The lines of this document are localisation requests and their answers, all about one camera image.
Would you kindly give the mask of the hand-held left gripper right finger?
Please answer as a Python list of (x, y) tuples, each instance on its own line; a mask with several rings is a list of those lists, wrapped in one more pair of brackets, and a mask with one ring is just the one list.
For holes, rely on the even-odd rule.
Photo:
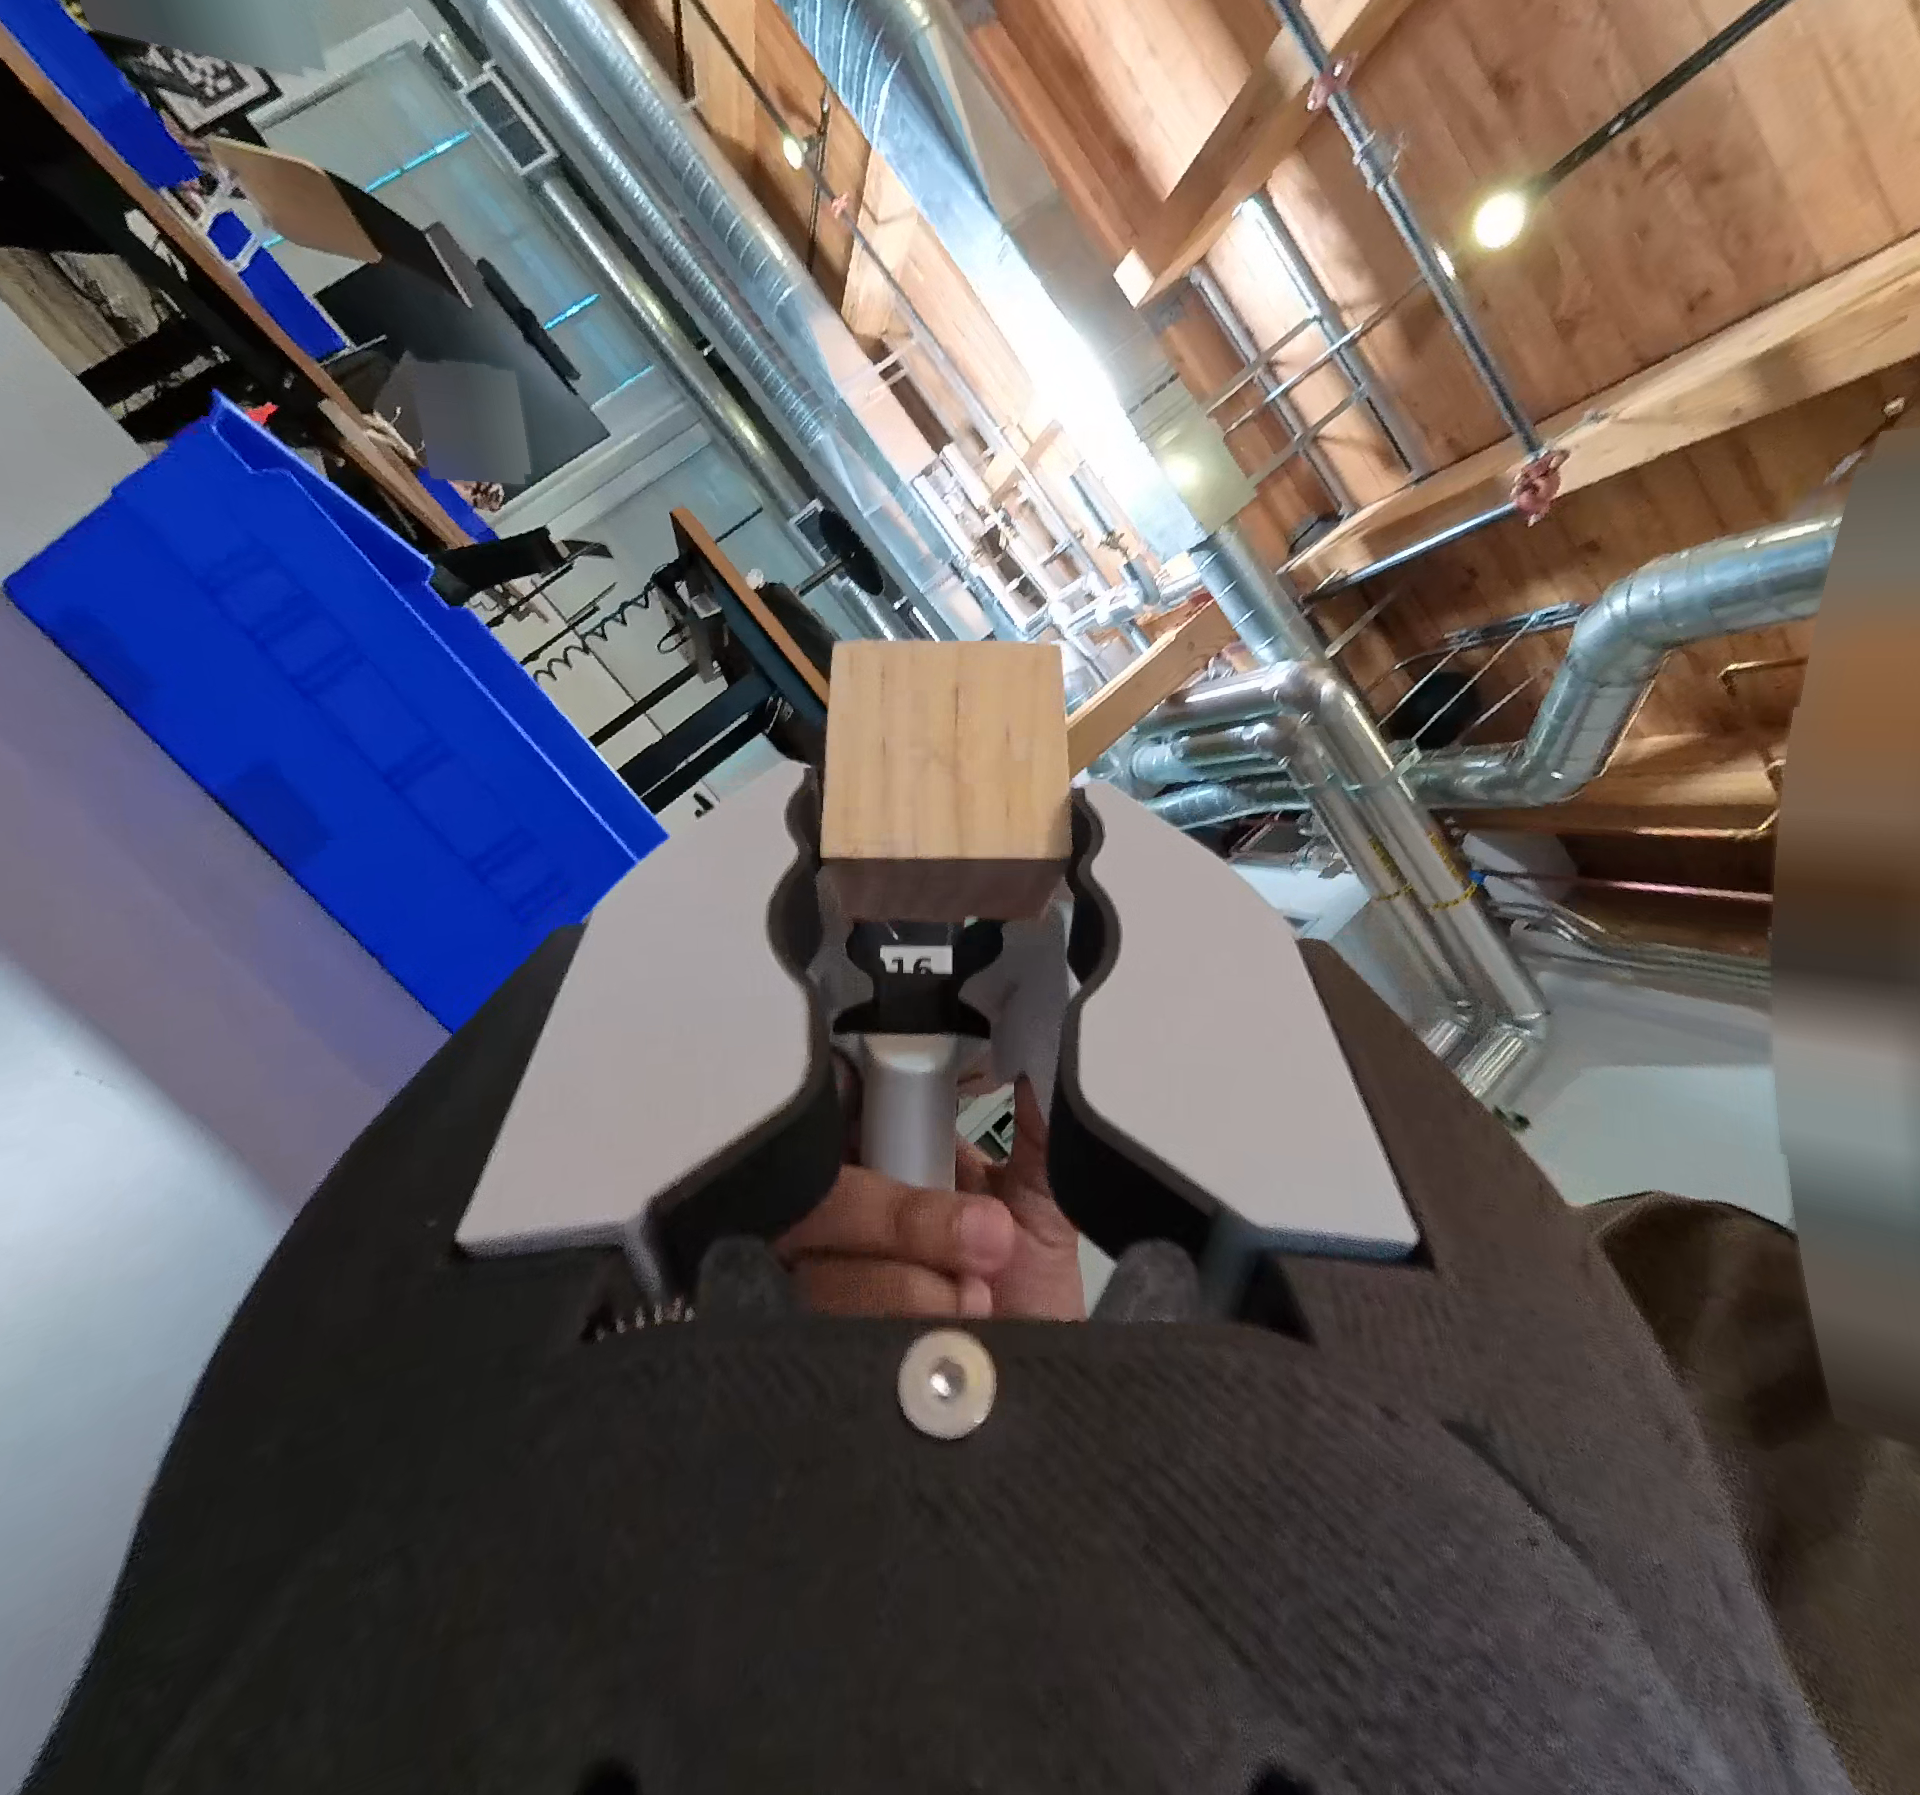
[(1412, 1261), (1421, 1227), (1293, 923), (1093, 779), (1072, 807), (1072, 990), (1047, 1178), (1110, 1260), (1184, 1252), (1244, 1315), (1267, 1257)]

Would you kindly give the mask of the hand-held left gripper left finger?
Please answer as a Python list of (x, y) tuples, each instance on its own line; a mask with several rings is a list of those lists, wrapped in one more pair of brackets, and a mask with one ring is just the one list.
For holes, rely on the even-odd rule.
[(819, 943), (819, 779), (772, 771), (593, 911), (462, 1252), (619, 1251), (688, 1294), (714, 1243), (790, 1231), (843, 1170)]

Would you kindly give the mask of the blue striped wooden cube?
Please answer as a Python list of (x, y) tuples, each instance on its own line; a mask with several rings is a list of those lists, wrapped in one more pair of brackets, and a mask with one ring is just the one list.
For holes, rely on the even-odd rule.
[(1038, 919), (1072, 856), (1062, 654), (845, 640), (821, 773), (819, 861), (848, 919)]

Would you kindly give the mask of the wood-edged background desk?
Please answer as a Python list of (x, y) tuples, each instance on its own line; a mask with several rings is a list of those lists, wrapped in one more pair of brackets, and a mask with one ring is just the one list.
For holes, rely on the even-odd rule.
[(441, 499), (379, 439), (348, 392), (255, 304), (224, 255), (182, 207), (144, 185), (132, 163), (84, 118), (11, 33), (2, 33), (2, 109), (32, 100), (29, 134), (44, 139), (25, 158), (29, 176), (107, 249), (127, 249), (135, 270), (166, 292), (211, 346), (249, 374), (255, 390), (310, 425), (321, 450), (354, 468), (385, 509), (434, 544), (462, 547), (467, 532)]
[(619, 779), (656, 815), (755, 737), (815, 768), (828, 725), (828, 670), (808, 654), (812, 637), (793, 628), (802, 597), (790, 591), (782, 608), (772, 603), (694, 511), (675, 506), (671, 523), (675, 556), (650, 587), (688, 633), (688, 675), (717, 678), (720, 688), (619, 765)]

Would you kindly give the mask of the grey desk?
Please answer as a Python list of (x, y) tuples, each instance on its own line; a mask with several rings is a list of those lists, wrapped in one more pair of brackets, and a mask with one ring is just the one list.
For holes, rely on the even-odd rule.
[(444, 1026), (2, 608), (2, 1788), (206, 1361)]

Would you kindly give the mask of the person's right hand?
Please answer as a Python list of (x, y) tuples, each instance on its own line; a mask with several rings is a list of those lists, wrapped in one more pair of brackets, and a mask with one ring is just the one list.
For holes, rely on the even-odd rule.
[(916, 1188), (879, 1173), (860, 1145), (858, 1076), (848, 1097), (848, 1158), (837, 1182), (775, 1252), (803, 1303), (872, 1319), (1084, 1322), (1080, 1234), (1047, 1182), (1047, 1126), (1028, 1076), (1013, 1085), (1014, 1139), (988, 1158), (952, 1139), (952, 1188)]

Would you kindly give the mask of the black office chair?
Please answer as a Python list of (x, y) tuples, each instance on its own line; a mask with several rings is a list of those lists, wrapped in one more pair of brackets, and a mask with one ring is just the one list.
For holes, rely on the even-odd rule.
[(604, 541), (563, 541), (543, 527), (431, 553), (428, 587), (446, 608), (464, 608), (495, 587), (555, 578), (574, 559), (610, 556), (614, 551)]

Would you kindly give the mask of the silver pipe cluster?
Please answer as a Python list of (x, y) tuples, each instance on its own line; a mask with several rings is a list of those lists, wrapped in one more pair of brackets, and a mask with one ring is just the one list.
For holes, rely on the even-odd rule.
[(1491, 1105), (1546, 1047), (1547, 1005), (1433, 812), (1576, 797), (1674, 651), (1817, 617), (1836, 536), (1840, 506), (1824, 497), (1775, 527), (1647, 561), (1576, 621), (1526, 736), (1455, 753), (1395, 753), (1300, 608), (1229, 559), (1212, 578), (1229, 621), (1281, 657), (1150, 710), (1116, 773), (1184, 826), (1281, 812), (1287, 789), (1305, 795), (1370, 892), (1403, 905), (1400, 925), (1448, 1009), (1434, 1053)]

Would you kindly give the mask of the black monitor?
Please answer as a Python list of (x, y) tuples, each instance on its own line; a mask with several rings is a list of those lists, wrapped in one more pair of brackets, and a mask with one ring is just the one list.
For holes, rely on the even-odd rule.
[(444, 478), (516, 493), (608, 438), (534, 313), (444, 227), (422, 233), (428, 267), (395, 255), (318, 289), (331, 320), (392, 359), (374, 404)]

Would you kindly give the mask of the cardboard box flap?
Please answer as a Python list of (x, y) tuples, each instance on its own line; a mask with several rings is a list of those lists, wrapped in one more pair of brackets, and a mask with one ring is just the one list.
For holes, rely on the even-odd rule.
[(214, 137), (211, 161), (238, 185), (269, 230), (304, 249), (379, 264), (374, 198), (331, 169), (254, 143)]

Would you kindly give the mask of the black white tag sign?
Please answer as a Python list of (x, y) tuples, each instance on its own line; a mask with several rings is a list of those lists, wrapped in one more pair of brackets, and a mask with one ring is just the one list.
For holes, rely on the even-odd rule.
[(102, 35), (102, 45), (191, 134), (249, 122), (282, 99), (276, 76), (246, 61), (120, 35)]

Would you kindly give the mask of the wooden post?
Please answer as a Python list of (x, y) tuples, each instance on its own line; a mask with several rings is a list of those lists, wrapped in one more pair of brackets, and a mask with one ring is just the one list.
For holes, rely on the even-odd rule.
[(1068, 709), (1068, 773), (1093, 768), (1153, 709), (1175, 695), (1217, 654), (1238, 640), (1236, 625), (1212, 602), (1187, 603), (1174, 628), (1157, 633), (1142, 654), (1108, 678), (1089, 700)]

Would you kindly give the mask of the silver ventilation duct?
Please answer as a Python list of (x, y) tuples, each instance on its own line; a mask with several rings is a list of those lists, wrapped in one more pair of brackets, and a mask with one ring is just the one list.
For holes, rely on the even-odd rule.
[[(720, 241), (745, 219), (717, 146), (666, 100), (671, 76), (616, 0), (459, 0), (529, 24), (552, 58)], [(922, 233), (992, 319), (1044, 419), (1093, 468), (1156, 559), (1187, 559), (1260, 664), (1299, 614), (1238, 532), (1254, 489), (1163, 346), (980, 67), (946, 0), (772, 0)]]

